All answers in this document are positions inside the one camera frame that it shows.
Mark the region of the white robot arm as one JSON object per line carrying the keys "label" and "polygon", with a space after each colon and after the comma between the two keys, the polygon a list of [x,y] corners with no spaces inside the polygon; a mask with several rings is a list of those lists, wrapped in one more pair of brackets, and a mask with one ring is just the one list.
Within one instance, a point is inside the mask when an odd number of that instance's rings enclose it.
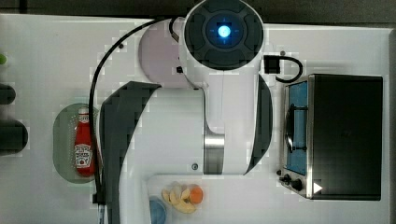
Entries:
{"label": "white robot arm", "polygon": [[155,175],[244,175],[271,142],[264,27],[242,0],[203,0],[182,22],[181,86],[130,81],[101,106],[108,224],[150,224]]}

